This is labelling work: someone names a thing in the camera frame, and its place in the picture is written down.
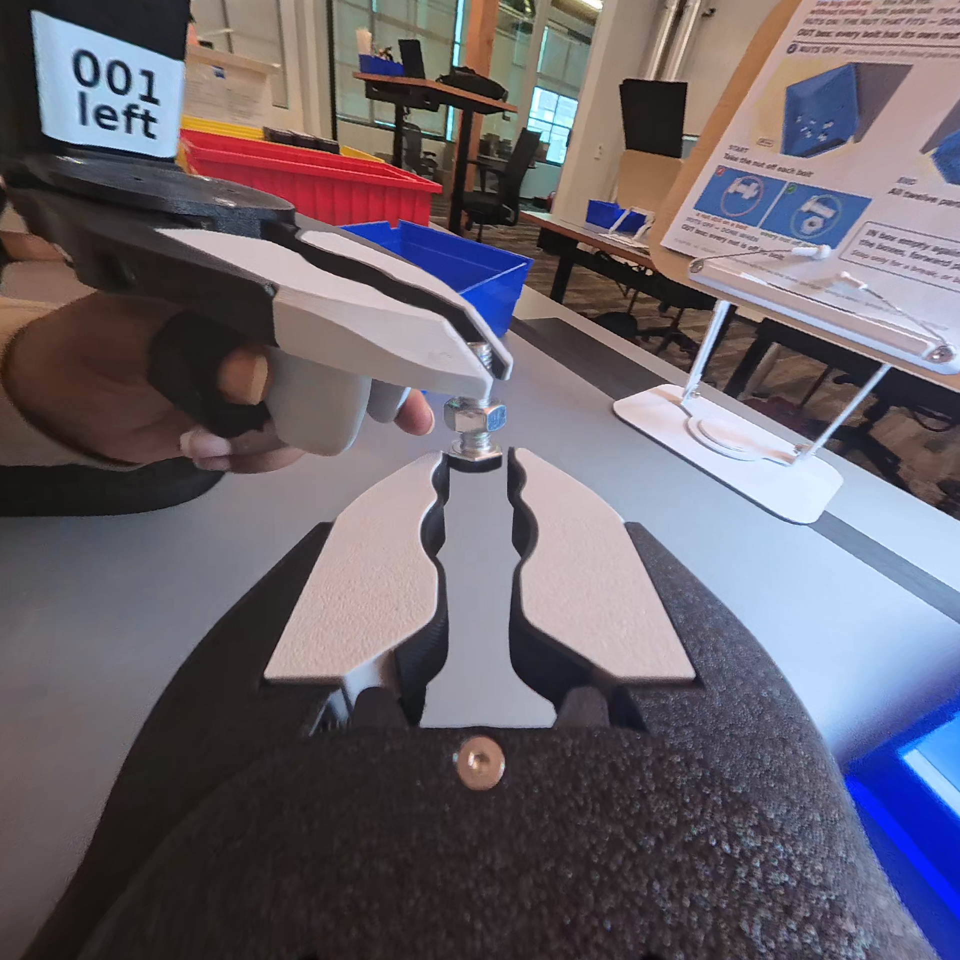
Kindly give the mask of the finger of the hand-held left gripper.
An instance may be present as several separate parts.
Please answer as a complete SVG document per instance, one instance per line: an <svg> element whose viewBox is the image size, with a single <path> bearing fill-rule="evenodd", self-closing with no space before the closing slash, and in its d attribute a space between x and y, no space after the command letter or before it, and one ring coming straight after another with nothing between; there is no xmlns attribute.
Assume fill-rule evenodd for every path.
<svg viewBox="0 0 960 960"><path fill-rule="evenodd" d="M410 388L487 388L507 380L510 351L493 342L460 342L450 330L376 323L377 316L345 310L340 300L340 229L286 229L273 225L268 238L198 228L163 227L187 264L208 269L217 280L243 281L267 295L239 293L250 318L268 322L272 342L290 357Z"/></svg>
<svg viewBox="0 0 960 960"><path fill-rule="evenodd" d="M376 323L450 330L464 344L494 342L477 309L426 270L340 229L340 301Z"/></svg>

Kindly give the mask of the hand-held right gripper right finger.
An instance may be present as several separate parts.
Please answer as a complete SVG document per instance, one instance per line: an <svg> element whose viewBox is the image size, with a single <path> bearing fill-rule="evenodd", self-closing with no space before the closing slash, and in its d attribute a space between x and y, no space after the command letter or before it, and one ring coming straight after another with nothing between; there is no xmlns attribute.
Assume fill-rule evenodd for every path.
<svg viewBox="0 0 960 960"><path fill-rule="evenodd" d="M678 687L697 675L621 515L526 448L508 454L515 674L553 706L593 688Z"/></svg>

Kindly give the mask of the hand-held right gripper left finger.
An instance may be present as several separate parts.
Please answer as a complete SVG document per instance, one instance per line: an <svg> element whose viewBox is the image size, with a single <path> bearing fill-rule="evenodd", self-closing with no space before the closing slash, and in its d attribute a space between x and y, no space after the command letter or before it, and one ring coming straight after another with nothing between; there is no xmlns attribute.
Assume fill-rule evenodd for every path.
<svg viewBox="0 0 960 960"><path fill-rule="evenodd" d="M426 524L445 498L447 457L428 452L354 499L335 520L265 667L276 685L332 685L348 706L370 688L399 698L436 674L415 666L441 606Z"/></svg>

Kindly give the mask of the blue plastic bin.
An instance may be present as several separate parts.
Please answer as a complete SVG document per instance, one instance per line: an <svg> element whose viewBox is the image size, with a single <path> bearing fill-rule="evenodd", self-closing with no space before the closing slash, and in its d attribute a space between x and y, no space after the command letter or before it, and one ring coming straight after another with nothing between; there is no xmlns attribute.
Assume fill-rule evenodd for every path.
<svg viewBox="0 0 960 960"><path fill-rule="evenodd" d="M363 222L344 229L444 282L477 309L495 336L502 337L510 329L531 258L431 224Z"/></svg>
<svg viewBox="0 0 960 960"><path fill-rule="evenodd" d="M920 926L958 926L958 697L846 765L845 782L894 890Z"/></svg>

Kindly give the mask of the silver hex nut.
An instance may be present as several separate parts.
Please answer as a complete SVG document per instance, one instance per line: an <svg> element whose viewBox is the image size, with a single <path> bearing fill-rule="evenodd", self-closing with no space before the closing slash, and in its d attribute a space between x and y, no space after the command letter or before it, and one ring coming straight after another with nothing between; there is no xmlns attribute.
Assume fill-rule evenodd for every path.
<svg viewBox="0 0 960 960"><path fill-rule="evenodd" d="M506 425L506 406L490 399L481 402L467 397L450 398L443 406L446 426L459 435L488 434Z"/></svg>

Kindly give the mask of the silver hex bolt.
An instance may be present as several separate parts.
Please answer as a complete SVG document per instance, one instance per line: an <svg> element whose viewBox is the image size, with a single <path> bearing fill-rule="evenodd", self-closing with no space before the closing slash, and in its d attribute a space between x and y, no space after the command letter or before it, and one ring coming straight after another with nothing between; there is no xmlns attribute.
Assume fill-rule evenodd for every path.
<svg viewBox="0 0 960 960"><path fill-rule="evenodd" d="M474 400L479 402L497 400L499 402L498 399L491 396L489 390L481 397L474 398ZM500 430L487 434L459 435L455 433L457 438L451 445L452 456L471 466L486 468L488 465L493 465L496 467L502 459L502 449L496 436Z"/></svg>

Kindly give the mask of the person's left hand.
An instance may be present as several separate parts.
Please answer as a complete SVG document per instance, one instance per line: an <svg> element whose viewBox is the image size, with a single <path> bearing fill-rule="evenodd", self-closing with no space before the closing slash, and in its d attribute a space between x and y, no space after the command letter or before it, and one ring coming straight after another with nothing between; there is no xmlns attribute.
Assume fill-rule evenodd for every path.
<svg viewBox="0 0 960 960"><path fill-rule="evenodd" d="M169 305L92 293L41 307L2 300L2 467L129 473L184 458L203 471L264 474L305 455L271 424L216 436L149 384L148 349Z"/></svg>

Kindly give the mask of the red plastic bin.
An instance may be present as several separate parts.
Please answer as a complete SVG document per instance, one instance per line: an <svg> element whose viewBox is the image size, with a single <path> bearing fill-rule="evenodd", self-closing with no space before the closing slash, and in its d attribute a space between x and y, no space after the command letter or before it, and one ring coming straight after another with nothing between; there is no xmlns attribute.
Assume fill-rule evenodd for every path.
<svg viewBox="0 0 960 960"><path fill-rule="evenodd" d="M189 129L180 144L190 172L270 194L333 226L425 226L442 193L438 183L389 163L323 150Z"/></svg>

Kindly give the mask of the black office chair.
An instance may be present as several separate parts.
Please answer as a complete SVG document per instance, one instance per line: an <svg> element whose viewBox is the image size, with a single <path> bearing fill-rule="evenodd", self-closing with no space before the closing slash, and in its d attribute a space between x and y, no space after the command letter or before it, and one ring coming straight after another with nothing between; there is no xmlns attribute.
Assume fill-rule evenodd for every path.
<svg viewBox="0 0 960 960"><path fill-rule="evenodd" d="M508 160L500 162L478 155L470 161L481 177L481 189L462 192L461 211L465 228L477 229L477 242L483 241L487 226L514 227L519 222L522 182L528 169L536 164L540 145L540 133L525 127Z"/></svg>

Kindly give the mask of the yellow plastic bin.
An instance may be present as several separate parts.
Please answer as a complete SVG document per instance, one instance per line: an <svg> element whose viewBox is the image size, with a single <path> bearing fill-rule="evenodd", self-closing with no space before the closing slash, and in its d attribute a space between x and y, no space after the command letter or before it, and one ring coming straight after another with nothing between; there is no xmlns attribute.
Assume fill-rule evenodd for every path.
<svg viewBox="0 0 960 960"><path fill-rule="evenodd" d="M330 154L337 154L352 160L375 162L384 164L387 161L364 150L342 146L335 140L325 139L311 134L297 133L291 130L273 129L271 127L256 127L237 125L194 116L184 116L181 119L181 132L204 134L221 138L243 139L247 141L278 143L285 146L312 149Z"/></svg>

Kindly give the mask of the wooden standing desk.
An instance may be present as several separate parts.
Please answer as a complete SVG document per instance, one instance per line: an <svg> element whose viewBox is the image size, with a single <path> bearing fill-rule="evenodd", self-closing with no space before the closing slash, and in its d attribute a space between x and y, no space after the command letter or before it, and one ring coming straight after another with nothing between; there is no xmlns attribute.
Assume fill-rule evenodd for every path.
<svg viewBox="0 0 960 960"><path fill-rule="evenodd" d="M403 120L406 110L435 113L441 106L461 113L447 228L452 234L463 233L463 194L466 190L467 167L471 157L474 117L493 114L517 114L518 108L508 102L481 96L473 91L427 78L382 76L355 71L353 78L365 85L366 99L389 104L393 108L393 134L390 163L402 168Z"/></svg>

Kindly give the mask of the black computer monitor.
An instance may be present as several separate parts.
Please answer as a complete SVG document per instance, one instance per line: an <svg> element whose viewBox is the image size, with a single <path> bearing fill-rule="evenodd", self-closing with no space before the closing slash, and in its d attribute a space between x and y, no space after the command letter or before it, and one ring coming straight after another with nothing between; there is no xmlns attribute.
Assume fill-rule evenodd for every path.
<svg viewBox="0 0 960 960"><path fill-rule="evenodd" d="M688 89L682 80L622 80L619 97L625 149L681 159Z"/></svg>

